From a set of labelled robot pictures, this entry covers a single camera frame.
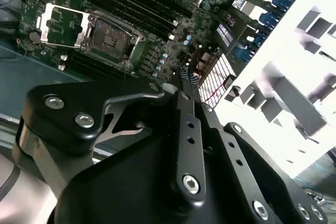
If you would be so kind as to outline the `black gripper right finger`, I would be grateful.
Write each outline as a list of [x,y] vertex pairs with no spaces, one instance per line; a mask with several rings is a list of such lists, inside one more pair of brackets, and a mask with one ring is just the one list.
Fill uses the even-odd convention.
[[201,122],[207,185],[204,223],[327,223],[318,203],[237,123],[220,124],[190,82]]

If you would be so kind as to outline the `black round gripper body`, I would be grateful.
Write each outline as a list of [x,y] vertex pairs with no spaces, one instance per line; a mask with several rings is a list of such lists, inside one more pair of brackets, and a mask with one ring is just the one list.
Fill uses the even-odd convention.
[[150,136],[82,171],[59,197],[54,223],[252,223],[206,152],[206,199],[189,208],[171,188],[174,152],[166,137]]

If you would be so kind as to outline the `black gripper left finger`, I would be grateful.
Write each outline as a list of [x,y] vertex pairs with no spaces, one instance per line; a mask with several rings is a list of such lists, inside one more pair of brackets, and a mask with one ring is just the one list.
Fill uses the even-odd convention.
[[200,95],[195,84],[179,76],[162,86],[148,78],[36,86],[26,94],[16,141],[32,159],[37,159],[37,144],[43,144],[48,155],[66,162],[65,169],[53,159],[36,162],[60,196],[72,178],[91,166],[97,143],[132,133],[114,132],[126,108],[146,104],[163,109],[171,100],[176,101],[171,112],[177,141],[172,188],[188,205],[200,207],[206,196],[201,123],[194,115]]

